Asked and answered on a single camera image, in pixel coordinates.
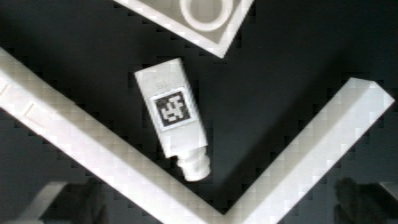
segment dark floor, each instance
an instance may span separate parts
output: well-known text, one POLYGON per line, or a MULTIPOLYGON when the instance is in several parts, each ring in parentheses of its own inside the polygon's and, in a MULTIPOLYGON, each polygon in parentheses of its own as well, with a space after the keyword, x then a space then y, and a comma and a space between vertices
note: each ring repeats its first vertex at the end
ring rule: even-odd
MULTIPOLYGON (((349 77, 398 99, 398 2, 256 1, 224 59, 110 0, 0 0, 0 46, 182 180, 164 159, 134 73, 182 58, 210 139, 212 177, 185 183, 224 212, 349 77)), ((0 114, 0 223, 48 181, 87 172, 0 114)), ((283 223, 334 223, 336 180, 398 180, 398 107, 377 122, 283 223)), ((114 223, 153 223, 107 188, 114 223)))

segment black square label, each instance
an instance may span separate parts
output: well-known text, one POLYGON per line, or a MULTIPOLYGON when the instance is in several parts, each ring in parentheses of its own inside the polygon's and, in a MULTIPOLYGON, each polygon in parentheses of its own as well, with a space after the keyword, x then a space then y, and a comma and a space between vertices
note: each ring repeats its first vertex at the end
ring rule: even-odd
POLYGON ((158 98, 155 100, 155 106, 164 127, 190 119, 192 116, 182 91, 158 98))

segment white tube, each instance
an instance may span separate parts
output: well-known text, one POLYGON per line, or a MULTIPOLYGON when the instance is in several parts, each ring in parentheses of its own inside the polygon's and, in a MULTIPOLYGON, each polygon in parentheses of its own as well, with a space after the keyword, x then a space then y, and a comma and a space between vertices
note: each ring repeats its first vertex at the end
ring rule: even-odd
POLYGON ((231 16, 231 13, 233 13, 233 0, 222 0, 221 14, 212 22, 201 22, 196 19, 194 15, 192 15, 192 10, 190 10, 192 0, 180 0, 180 7, 182 7, 185 20, 187 20, 190 26, 198 30, 208 32, 221 28, 221 26, 224 25, 224 23, 228 21, 228 18, 231 16))
POLYGON ((206 135, 182 60, 174 59, 135 73, 166 157, 178 156, 187 181, 210 174, 206 135))

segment black surface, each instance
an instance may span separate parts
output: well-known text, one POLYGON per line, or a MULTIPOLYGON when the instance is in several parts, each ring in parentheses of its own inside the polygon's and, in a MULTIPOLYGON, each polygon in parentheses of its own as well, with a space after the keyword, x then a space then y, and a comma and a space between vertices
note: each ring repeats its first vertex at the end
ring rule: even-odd
MULTIPOLYGON (((349 77, 379 81, 398 98, 393 0, 258 0, 224 59, 110 0, 0 0, 0 46, 221 211, 231 207, 349 77), (164 158, 134 78, 135 71, 178 57, 210 140, 212 176, 199 183, 183 181, 176 161, 164 158)), ((341 177, 350 176, 359 183, 398 179, 397 112, 395 104, 283 223, 333 223, 334 182, 341 177)), ((32 199, 27 192, 36 192, 47 180, 86 179, 82 168, 68 171, 63 161, 48 156, 55 149, 41 146, 41 138, 27 137, 13 122, 4 115, 4 220, 16 216, 32 199), (36 159, 22 164, 31 156, 36 159), (29 166, 45 170, 34 179, 29 166), (15 209, 6 206, 11 201, 15 209)), ((119 206, 110 213, 116 223, 153 223, 126 203, 123 198, 112 202, 119 206)))

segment white border line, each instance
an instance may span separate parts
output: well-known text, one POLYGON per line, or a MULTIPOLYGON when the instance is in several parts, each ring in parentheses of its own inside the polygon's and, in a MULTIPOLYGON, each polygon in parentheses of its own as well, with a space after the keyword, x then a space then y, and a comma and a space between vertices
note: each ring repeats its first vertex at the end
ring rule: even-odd
POLYGON ((0 57, 0 82, 11 86, 2 108, 157 219, 171 224, 278 223, 395 102, 375 82, 350 79, 222 216, 6 51, 0 57))

